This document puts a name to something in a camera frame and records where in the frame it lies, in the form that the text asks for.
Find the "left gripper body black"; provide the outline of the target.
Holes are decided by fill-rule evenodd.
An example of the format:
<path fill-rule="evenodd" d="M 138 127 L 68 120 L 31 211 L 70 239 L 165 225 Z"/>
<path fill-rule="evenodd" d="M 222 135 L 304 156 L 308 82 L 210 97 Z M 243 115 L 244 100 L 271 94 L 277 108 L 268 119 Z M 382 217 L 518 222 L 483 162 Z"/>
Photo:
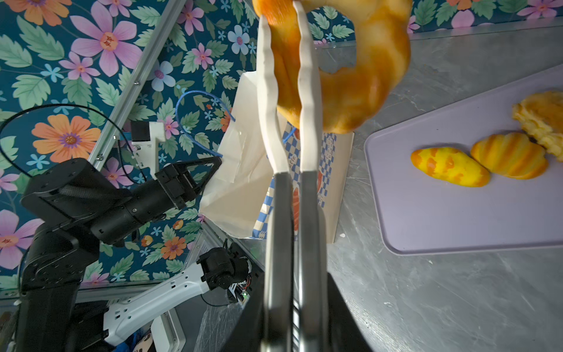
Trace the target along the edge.
<path fill-rule="evenodd" d="M 98 240 L 114 244 L 146 223 L 161 218 L 167 211 L 183 208 L 186 201 L 186 181 L 160 183 L 151 180 L 137 187 L 132 198 L 125 203 L 111 208 L 93 221 L 89 229 Z"/>

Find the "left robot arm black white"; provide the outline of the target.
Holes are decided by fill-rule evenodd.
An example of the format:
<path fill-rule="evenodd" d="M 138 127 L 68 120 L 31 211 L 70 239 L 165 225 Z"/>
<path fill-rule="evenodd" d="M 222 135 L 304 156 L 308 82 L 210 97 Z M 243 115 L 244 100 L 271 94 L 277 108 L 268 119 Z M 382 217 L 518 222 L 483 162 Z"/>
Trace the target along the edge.
<path fill-rule="evenodd" d="M 101 244 L 122 245 L 167 211 L 185 208 L 221 163 L 213 156 L 170 164 L 134 190 L 114 186 L 86 158 L 30 176 L 21 203 L 41 225 L 22 261 L 15 349 L 115 351 L 182 302 L 247 280 L 251 264 L 243 252 L 236 245 L 222 246 L 126 302 L 76 303 Z"/>

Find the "blue checkered paper bag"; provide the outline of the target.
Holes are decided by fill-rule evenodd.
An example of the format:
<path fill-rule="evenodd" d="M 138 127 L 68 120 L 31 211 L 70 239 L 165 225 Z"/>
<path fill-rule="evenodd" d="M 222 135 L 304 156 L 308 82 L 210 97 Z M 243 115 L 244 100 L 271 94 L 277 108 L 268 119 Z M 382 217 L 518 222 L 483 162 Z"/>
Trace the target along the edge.
<path fill-rule="evenodd" d="M 268 161 L 258 120 L 256 75 L 244 73 L 237 88 L 234 121 L 218 146 L 222 163 L 205 186 L 199 212 L 228 235 L 262 240 L 274 209 L 274 171 Z M 318 170 L 318 204 L 328 243 L 337 237 L 353 134 L 326 133 Z"/>

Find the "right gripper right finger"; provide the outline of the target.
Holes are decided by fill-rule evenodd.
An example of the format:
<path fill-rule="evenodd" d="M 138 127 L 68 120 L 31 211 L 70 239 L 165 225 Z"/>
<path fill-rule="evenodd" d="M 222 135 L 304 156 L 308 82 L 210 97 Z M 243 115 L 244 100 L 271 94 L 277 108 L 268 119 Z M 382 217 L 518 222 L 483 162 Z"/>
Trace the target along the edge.
<path fill-rule="evenodd" d="M 327 285 L 329 350 L 372 352 L 330 273 L 327 274 Z"/>

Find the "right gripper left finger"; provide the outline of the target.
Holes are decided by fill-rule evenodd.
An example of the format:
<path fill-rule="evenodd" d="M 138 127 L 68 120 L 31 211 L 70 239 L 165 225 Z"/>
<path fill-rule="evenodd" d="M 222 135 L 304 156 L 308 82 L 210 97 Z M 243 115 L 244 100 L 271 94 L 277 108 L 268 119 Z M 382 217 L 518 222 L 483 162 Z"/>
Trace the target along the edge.
<path fill-rule="evenodd" d="M 247 302 L 237 324 L 221 348 L 221 351 L 250 351 L 262 350 L 264 335 L 265 310 L 265 274 L 258 274 L 252 279 L 252 294 Z"/>

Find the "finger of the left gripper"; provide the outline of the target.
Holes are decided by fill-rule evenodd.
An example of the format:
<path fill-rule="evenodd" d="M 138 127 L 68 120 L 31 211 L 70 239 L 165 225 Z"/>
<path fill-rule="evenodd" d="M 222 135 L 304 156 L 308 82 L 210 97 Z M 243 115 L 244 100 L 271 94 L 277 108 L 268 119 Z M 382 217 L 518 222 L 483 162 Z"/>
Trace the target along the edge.
<path fill-rule="evenodd" d="M 218 156 L 198 159 L 196 161 L 183 161 L 170 164 L 156 173 L 159 189 L 156 192 L 158 201 L 172 207 L 183 209 L 187 202 L 195 200 L 205 189 L 211 178 L 218 171 L 222 160 Z M 195 168 L 210 167 L 200 180 L 192 175 Z"/>

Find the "crusty bread slice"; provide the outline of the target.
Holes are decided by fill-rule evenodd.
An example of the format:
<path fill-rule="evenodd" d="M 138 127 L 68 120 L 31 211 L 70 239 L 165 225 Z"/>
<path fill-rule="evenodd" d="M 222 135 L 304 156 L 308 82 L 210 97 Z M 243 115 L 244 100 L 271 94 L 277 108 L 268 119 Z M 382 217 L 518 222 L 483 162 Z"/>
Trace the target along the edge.
<path fill-rule="evenodd" d="M 513 105 L 513 119 L 562 162 L 562 91 L 540 92 Z"/>

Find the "metal tongs with white tips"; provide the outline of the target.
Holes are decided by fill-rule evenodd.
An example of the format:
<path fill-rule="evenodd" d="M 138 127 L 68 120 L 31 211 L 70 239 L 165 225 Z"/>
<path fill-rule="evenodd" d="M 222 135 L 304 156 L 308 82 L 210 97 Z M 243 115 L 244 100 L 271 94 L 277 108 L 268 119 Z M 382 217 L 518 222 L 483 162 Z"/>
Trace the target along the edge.
<path fill-rule="evenodd" d="M 268 223 L 261 351 L 328 351 L 328 289 L 325 234 L 318 208 L 317 181 L 323 135 L 320 72 L 312 33 L 300 1 L 293 3 L 299 25 L 301 101 L 301 182 L 303 210 L 294 232 L 293 178 L 277 115 L 279 85 L 274 73 L 271 28 L 258 29 L 257 93 L 262 140 L 274 171 L 274 209 Z"/>

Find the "lilac plastic tray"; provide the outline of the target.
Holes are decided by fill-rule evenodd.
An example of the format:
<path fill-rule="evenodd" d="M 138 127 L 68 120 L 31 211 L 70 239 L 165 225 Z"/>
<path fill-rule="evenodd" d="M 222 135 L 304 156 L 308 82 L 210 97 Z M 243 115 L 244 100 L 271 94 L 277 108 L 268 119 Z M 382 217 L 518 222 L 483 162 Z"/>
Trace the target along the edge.
<path fill-rule="evenodd" d="M 561 92 L 556 66 L 369 136 L 383 242 L 397 255 L 562 244 L 562 163 L 516 120 Z"/>

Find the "striped fake bread roll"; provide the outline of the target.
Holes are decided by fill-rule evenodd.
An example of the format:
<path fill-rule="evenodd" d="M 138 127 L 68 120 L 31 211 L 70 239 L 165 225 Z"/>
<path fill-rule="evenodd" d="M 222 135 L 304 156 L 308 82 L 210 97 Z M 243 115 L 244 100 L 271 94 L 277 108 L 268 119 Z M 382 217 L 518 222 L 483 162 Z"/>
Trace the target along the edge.
<path fill-rule="evenodd" d="M 539 177 L 549 167 L 545 149 L 517 132 L 480 140 L 473 145 L 471 156 L 490 172 L 516 180 Z"/>

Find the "golden braided bread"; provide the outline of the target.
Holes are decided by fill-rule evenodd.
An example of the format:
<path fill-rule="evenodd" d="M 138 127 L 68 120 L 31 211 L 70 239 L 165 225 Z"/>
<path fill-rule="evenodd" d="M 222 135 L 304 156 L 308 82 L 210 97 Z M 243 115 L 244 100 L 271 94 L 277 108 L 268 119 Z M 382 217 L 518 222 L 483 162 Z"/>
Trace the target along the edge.
<path fill-rule="evenodd" d="M 407 0 L 302 1 L 305 12 L 333 7 L 353 22 L 356 64 L 336 73 L 320 73 L 323 130 L 350 133 L 374 117 L 402 80 L 411 58 L 407 33 L 413 3 Z M 258 16 L 271 28 L 278 111 L 298 126 L 301 102 L 297 78 L 300 68 L 298 18 L 292 1 L 254 1 Z"/>

